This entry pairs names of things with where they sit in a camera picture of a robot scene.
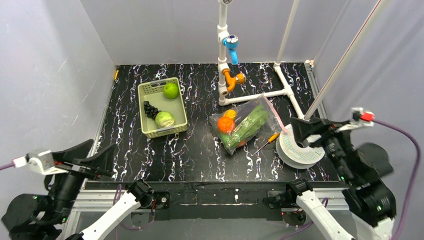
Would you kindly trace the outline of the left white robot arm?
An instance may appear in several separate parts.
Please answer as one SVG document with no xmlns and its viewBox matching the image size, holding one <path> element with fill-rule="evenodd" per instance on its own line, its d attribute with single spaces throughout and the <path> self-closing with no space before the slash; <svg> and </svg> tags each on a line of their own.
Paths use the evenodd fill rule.
<svg viewBox="0 0 424 240">
<path fill-rule="evenodd" d="M 119 186 L 109 203 L 84 194 L 87 181 L 112 175 L 116 145 L 89 155 L 93 145 L 89 139 L 61 151 L 41 148 L 0 167 L 27 167 L 44 177 L 47 191 L 9 203 L 1 222 L 11 240 L 103 240 L 133 213 L 155 214 L 155 192 L 143 180 Z"/>
</svg>

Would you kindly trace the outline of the clear zip top bag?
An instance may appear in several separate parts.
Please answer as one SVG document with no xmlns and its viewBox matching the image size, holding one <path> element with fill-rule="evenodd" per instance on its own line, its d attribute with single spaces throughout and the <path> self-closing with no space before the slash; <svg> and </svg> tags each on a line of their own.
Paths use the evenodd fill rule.
<svg viewBox="0 0 424 240">
<path fill-rule="evenodd" d="M 271 138 L 288 130 L 277 110 L 264 95 L 208 117 L 214 135 L 226 152 L 234 154 L 255 137 Z"/>
</svg>

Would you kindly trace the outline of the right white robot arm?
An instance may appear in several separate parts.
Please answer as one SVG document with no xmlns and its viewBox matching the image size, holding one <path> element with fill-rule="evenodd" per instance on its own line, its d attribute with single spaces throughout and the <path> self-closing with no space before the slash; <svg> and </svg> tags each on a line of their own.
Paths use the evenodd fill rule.
<svg viewBox="0 0 424 240">
<path fill-rule="evenodd" d="M 351 131 L 374 125 L 374 114 L 354 111 L 351 119 L 332 121 L 313 117 L 290 120 L 297 143 L 311 135 L 309 147 L 323 148 L 340 179 L 347 184 L 343 198 L 353 217 L 356 235 L 346 231 L 318 199 L 304 178 L 286 183 L 282 191 L 269 191 L 263 202 L 271 209 L 293 206 L 304 211 L 327 240 L 388 240 L 397 214 L 396 199 L 382 178 L 393 172 L 387 151 L 375 143 L 354 148 Z"/>
</svg>

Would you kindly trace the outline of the green plastic basket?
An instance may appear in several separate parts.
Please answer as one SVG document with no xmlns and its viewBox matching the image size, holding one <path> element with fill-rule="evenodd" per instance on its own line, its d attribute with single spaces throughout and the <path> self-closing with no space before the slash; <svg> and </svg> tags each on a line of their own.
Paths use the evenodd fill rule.
<svg viewBox="0 0 424 240">
<path fill-rule="evenodd" d="M 166 84 L 175 84 L 177 86 L 178 96 L 176 98 L 170 99 L 165 96 L 163 89 Z M 137 90 L 141 131 L 146 137 L 153 139 L 185 132 L 188 129 L 185 101 L 183 100 L 180 81 L 177 77 L 141 83 L 137 86 Z M 148 117 L 144 108 L 145 101 L 160 111 L 172 114 L 175 118 L 174 124 L 172 126 L 158 126 L 154 119 Z"/>
</svg>

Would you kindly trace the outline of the orange toy fruit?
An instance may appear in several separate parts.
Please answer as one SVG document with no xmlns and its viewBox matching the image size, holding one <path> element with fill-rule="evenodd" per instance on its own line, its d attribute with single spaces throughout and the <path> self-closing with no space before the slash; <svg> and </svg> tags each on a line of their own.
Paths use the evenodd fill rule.
<svg viewBox="0 0 424 240">
<path fill-rule="evenodd" d="M 217 121 L 217 129 L 220 133 L 231 134 L 236 128 L 236 124 L 233 119 L 228 116 L 222 116 Z"/>
</svg>

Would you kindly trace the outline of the yellow pear toy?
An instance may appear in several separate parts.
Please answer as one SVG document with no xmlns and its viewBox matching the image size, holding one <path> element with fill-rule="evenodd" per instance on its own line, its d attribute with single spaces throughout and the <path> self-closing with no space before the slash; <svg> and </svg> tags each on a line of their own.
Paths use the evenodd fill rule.
<svg viewBox="0 0 424 240">
<path fill-rule="evenodd" d="M 224 117 L 230 118 L 231 120 L 235 120 L 236 116 L 237 116 L 237 112 L 233 109 L 229 109 L 227 111 L 224 112 L 223 114 Z"/>
</svg>

